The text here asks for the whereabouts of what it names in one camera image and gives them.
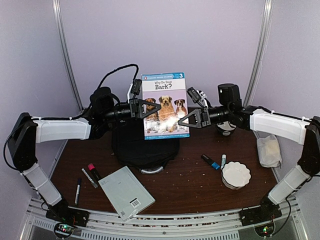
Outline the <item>right aluminium wall post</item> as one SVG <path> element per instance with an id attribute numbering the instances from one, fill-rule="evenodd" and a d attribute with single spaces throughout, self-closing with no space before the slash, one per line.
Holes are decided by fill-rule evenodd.
<path id="1" fill-rule="evenodd" d="M 267 49 L 268 39 L 271 28 L 272 21 L 272 11 L 273 11 L 273 0 L 265 0 L 264 8 L 260 26 L 259 39 L 257 44 L 257 49 L 253 61 L 253 66 L 250 74 L 250 79 L 247 87 L 247 91 L 244 98 L 244 106 L 251 105 L 256 93 L 258 82 L 260 79 L 262 67 L 263 67 L 263 56 Z"/>

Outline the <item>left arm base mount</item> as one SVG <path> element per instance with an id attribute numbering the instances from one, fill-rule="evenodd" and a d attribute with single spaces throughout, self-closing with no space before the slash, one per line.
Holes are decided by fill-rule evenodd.
<path id="1" fill-rule="evenodd" d="M 80 227 L 86 227 L 89 215 L 90 213 L 88 211 L 67 207 L 66 210 L 59 212 L 48 209 L 45 217 L 56 221 L 53 227 L 53 233 L 59 239 L 64 240 L 79 230 Z"/>

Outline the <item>pink cap black highlighter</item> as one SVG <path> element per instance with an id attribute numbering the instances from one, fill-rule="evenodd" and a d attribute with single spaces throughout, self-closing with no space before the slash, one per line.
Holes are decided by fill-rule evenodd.
<path id="1" fill-rule="evenodd" d="M 87 165 L 89 171 L 91 172 L 92 176 L 94 177 L 94 179 L 98 182 L 101 179 L 101 176 L 99 174 L 99 172 L 97 171 L 96 167 L 94 166 L 93 163 L 90 163 Z"/>

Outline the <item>dog picture book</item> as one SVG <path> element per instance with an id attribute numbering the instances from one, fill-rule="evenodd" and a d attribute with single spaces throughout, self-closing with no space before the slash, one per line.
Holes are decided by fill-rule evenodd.
<path id="1" fill-rule="evenodd" d="M 158 119 L 143 119 L 144 139 L 188 138 L 189 127 L 178 125 L 188 114 L 185 73 L 143 74 L 141 78 L 143 100 L 154 99 L 161 105 Z"/>

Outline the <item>white marker teal label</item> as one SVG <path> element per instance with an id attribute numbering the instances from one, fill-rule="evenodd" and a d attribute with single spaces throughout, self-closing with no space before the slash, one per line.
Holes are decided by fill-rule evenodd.
<path id="1" fill-rule="evenodd" d="M 222 170 L 226 164 L 226 159 L 227 159 L 227 156 L 225 154 L 222 154 L 221 156 L 221 165 L 220 165 L 220 169 Z"/>

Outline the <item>dark blue pen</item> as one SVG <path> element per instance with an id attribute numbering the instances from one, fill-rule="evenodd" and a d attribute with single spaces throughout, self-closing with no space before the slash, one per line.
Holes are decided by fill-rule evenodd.
<path id="1" fill-rule="evenodd" d="M 76 193 L 75 193 L 75 199 L 74 204 L 77 206 L 79 204 L 79 196 L 80 196 L 80 190 L 81 190 L 81 183 L 82 179 L 78 178 L 77 180 L 77 186 L 76 186 Z"/>

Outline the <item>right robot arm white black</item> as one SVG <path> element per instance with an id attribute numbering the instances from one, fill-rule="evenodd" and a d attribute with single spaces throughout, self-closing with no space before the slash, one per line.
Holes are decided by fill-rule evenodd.
<path id="1" fill-rule="evenodd" d="M 220 106 L 207 103 L 204 93 L 190 87 L 188 95 L 200 107 L 178 121 L 178 124 L 191 128 L 204 128 L 210 125 L 230 123 L 243 130 L 266 133 L 258 139 L 259 157 L 266 162 L 281 163 L 278 137 L 289 139 L 303 146 L 296 166 L 275 185 L 261 200 L 256 210 L 259 220 L 268 220 L 277 210 L 279 203 L 299 189 L 304 183 L 320 172 L 320 118 L 294 117 L 262 106 L 243 106 L 239 87 L 233 83 L 218 85 Z"/>

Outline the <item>grey notebook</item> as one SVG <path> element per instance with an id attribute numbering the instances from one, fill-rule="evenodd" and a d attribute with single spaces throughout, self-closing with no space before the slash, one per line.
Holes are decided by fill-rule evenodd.
<path id="1" fill-rule="evenodd" d="M 124 222 L 156 202 L 127 166 L 100 179 L 98 183 Z"/>

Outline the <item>black student bag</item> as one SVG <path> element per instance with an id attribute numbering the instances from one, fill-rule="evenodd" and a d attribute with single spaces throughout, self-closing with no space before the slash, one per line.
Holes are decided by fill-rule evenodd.
<path id="1" fill-rule="evenodd" d="M 121 164 L 144 169 L 166 165 L 173 160 L 180 150 L 180 140 L 145 140 L 144 123 L 133 121 L 112 130 L 111 147 Z"/>

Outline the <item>left aluminium wall post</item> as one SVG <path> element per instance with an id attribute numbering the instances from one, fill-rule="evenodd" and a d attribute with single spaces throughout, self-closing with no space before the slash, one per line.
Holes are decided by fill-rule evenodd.
<path id="1" fill-rule="evenodd" d="M 59 36 L 60 47 L 62 51 L 62 58 L 63 58 L 65 70 L 67 73 L 67 79 L 70 83 L 71 91 L 75 98 L 77 108 L 81 112 L 84 109 L 84 106 L 83 106 L 80 93 L 77 87 L 77 83 L 75 80 L 72 63 L 69 55 L 60 1 L 52 0 L 52 7 L 53 7 L 53 14 L 55 18 L 56 27 L 57 27 L 57 32 Z"/>

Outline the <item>white scalloped dish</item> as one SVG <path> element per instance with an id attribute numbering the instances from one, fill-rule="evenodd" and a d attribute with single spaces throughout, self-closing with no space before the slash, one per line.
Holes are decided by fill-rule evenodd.
<path id="1" fill-rule="evenodd" d="M 240 190 L 249 184 L 251 171 L 243 163 L 230 161 L 221 170 L 223 184 L 231 190 Z"/>

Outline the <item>aluminium front rail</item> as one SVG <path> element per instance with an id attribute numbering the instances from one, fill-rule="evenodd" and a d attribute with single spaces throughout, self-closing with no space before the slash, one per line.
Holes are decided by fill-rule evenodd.
<path id="1" fill-rule="evenodd" d="M 78 226 L 66 240 L 310 240 L 295 197 L 290 197 L 291 214 L 283 228 L 272 238 L 260 237 L 260 225 L 275 224 L 280 229 L 288 216 L 282 202 L 282 216 L 271 222 L 244 226 L 240 209 L 191 214 L 139 214 L 127 221 L 113 212 L 72 207 L 89 212 L 87 225 Z M 18 240 L 59 240 L 54 234 L 56 221 L 46 218 L 42 200 L 31 198 Z"/>

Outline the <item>aluminium wall post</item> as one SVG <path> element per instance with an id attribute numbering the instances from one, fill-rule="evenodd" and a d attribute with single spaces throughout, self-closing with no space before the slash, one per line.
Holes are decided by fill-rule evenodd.
<path id="1" fill-rule="evenodd" d="M 250 74 L 250 79 L 247 87 L 247 91 L 244 98 L 244 106 L 251 105 L 256 93 L 258 82 L 260 79 L 262 67 L 263 67 L 263 56 L 267 49 L 268 39 L 271 28 L 272 21 L 272 11 L 273 11 L 273 0 L 265 0 L 264 8 L 260 26 L 259 39 L 257 44 L 257 49 L 253 61 L 253 66 Z"/>
<path id="2" fill-rule="evenodd" d="M 80 93 L 77 87 L 77 83 L 75 80 L 72 63 L 69 55 L 60 1 L 52 0 L 52 7 L 53 7 L 53 14 L 55 18 L 56 27 L 57 27 L 57 32 L 59 36 L 60 47 L 62 51 L 62 58 L 63 58 L 65 70 L 67 73 L 67 79 L 70 83 L 71 91 L 75 98 L 77 108 L 81 112 L 84 109 L 84 106 L 83 106 Z"/>

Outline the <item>dark bowl white inside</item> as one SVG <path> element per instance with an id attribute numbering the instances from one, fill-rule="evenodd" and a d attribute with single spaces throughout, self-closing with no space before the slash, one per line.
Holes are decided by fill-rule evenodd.
<path id="1" fill-rule="evenodd" d="M 237 127 L 235 125 L 231 124 L 229 121 L 225 121 L 225 122 L 216 124 L 215 128 L 219 134 L 227 137 L 227 136 L 232 135 L 235 132 Z"/>

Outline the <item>blue cap black highlighter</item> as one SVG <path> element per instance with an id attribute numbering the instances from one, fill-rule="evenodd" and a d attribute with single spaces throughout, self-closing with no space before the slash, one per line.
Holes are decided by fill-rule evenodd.
<path id="1" fill-rule="evenodd" d="M 215 170 L 219 170 L 220 169 L 220 165 L 217 164 L 212 158 L 210 158 L 209 156 L 207 156 L 206 154 L 202 154 L 200 156 L 206 163 L 208 163 L 213 169 Z"/>

